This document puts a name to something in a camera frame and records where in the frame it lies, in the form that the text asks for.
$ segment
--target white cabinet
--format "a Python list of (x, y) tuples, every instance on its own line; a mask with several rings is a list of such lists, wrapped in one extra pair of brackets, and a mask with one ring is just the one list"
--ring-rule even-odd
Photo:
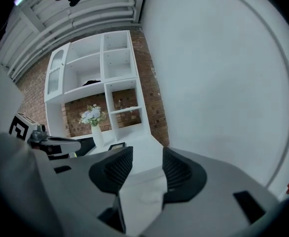
[[(88, 81), (98, 81), (85, 85)], [(115, 110), (112, 93), (133, 88), (137, 106)], [(112, 137), (118, 141), (134, 134), (150, 134), (145, 101), (129, 31), (90, 36), (52, 52), (47, 68), (45, 103), (48, 128), (64, 136), (61, 104), (105, 93)], [(138, 110), (141, 124), (119, 128), (117, 115)]]

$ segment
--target white vase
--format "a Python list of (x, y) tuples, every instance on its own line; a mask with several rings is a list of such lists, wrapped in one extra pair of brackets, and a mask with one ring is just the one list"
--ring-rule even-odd
[(100, 129), (100, 126), (91, 126), (92, 128), (92, 137), (97, 148), (102, 148), (104, 146), (103, 135)]

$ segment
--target cabinet door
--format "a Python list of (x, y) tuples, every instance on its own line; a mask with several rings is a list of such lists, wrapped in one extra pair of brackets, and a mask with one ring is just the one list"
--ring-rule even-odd
[(64, 94), (64, 70), (69, 46), (70, 43), (65, 44), (51, 53), (45, 82), (45, 102), (60, 102)]

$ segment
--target ribbed black pad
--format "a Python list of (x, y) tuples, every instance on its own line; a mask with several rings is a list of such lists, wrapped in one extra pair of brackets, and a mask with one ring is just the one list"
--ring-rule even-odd
[(89, 177), (102, 192), (118, 195), (132, 167), (133, 147), (127, 147), (92, 165)]
[(207, 181), (207, 174), (201, 165), (169, 148), (163, 149), (162, 169), (168, 184), (163, 204), (191, 200)]

